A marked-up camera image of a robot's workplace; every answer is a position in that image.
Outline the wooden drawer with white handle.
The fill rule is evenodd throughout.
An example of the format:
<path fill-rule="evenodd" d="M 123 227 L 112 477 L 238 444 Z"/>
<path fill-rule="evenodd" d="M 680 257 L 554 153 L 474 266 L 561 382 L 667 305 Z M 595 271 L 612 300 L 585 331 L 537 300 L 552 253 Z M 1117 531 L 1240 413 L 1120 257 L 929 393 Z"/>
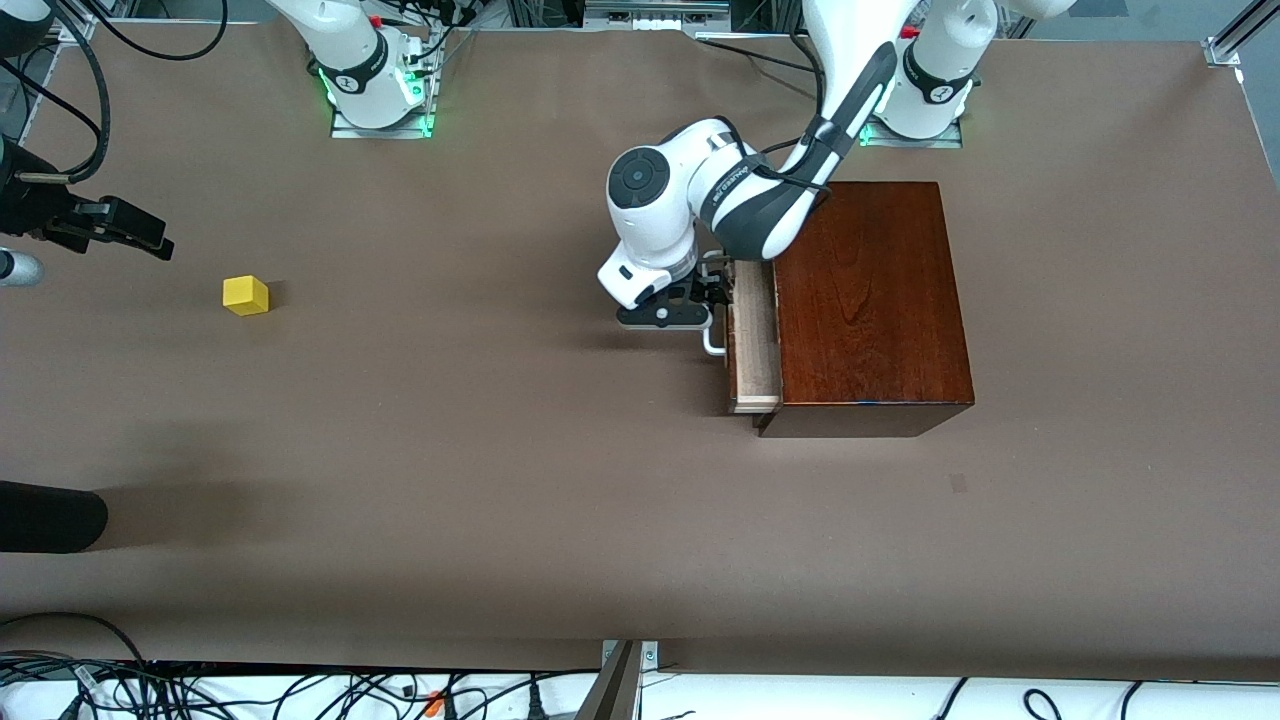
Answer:
<path fill-rule="evenodd" d="M 733 302 L 724 309 L 724 345 L 714 346 L 710 333 L 704 333 L 708 350 L 726 359 L 730 411 L 771 415 L 782 405 L 774 269 L 771 263 L 728 260 L 721 251 L 704 254 L 703 270 L 705 265 L 735 269 Z"/>

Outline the yellow cube block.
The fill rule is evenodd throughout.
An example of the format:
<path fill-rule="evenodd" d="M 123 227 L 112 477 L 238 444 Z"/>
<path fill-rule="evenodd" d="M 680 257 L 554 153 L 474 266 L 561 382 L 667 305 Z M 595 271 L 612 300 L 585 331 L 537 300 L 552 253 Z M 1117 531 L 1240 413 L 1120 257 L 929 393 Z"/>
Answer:
<path fill-rule="evenodd" d="M 221 305 L 237 316 L 269 313 L 270 290 L 255 275 L 225 278 L 221 283 Z"/>

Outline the dark brown wooden cabinet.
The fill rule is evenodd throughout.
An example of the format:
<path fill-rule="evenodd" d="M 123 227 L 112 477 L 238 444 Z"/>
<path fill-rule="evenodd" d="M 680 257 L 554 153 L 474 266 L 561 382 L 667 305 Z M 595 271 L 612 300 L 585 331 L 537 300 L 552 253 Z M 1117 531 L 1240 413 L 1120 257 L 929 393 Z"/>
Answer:
<path fill-rule="evenodd" d="M 936 182 L 837 182 L 772 264 L 780 406 L 764 438 L 918 437 L 972 407 Z"/>

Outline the black rounded cylinder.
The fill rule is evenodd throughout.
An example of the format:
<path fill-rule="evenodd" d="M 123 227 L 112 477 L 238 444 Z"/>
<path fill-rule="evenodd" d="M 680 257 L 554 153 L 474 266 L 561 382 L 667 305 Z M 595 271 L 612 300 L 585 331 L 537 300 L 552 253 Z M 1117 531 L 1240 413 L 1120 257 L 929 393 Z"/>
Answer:
<path fill-rule="evenodd" d="M 95 492 L 0 480 L 0 552 L 83 552 L 102 537 L 108 519 Z"/>

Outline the aluminium frame profile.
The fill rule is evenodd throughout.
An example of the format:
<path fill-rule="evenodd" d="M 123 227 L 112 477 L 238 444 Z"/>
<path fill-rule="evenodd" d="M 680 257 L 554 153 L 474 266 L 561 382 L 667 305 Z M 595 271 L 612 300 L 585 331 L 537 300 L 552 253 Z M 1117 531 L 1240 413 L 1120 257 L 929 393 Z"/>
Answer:
<path fill-rule="evenodd" d="M 56 4 L 70 18 L 70 23 L 86 38 L 91 38 L 101 17 L 111 23 L 132 19 L 140 0 L 56 0 Z"/>
<path fill-rule="evenodd" d="M 1216 35 L 1202 42 L 1208 67 L 1238 67 L 1240 50 L 1280 19 L 1280 0 L 1249 0 Z"/>

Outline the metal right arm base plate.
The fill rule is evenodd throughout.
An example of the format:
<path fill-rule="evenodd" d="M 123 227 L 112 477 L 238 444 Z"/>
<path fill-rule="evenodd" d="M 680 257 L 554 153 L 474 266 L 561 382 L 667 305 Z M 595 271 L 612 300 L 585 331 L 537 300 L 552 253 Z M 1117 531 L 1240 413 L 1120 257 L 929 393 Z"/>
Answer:
<path fill-rule="evenodd" d="M 364 65 L 334 70 L 319 63 L 333 106 L 333 138 L 416 140 L 434 135 L 442 50 L 394 27 Z"/>

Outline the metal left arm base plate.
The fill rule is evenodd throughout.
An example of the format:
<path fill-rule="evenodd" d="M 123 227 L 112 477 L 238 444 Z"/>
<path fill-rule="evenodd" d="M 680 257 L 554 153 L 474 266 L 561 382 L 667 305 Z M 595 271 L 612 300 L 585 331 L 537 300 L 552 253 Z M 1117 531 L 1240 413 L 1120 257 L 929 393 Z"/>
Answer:
<path fill-rule="evenodd" d="M 902 53 L 890 92 L 858 133 L 861 146 L 960 149 L 959 118 L 974 74 L 946 79 L 925 72 Z"/>

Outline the metal bracket with strut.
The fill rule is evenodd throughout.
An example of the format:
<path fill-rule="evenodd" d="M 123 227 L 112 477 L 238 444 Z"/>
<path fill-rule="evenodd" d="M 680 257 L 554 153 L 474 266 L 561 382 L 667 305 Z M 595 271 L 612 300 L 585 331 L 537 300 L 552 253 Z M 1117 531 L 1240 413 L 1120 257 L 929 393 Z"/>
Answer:
<path fill-rule="evenodd" d="M 659 669 L 657 641 L 607 641 L 602 669 L 573 720 L 639 720 L 641 680 Z"/>

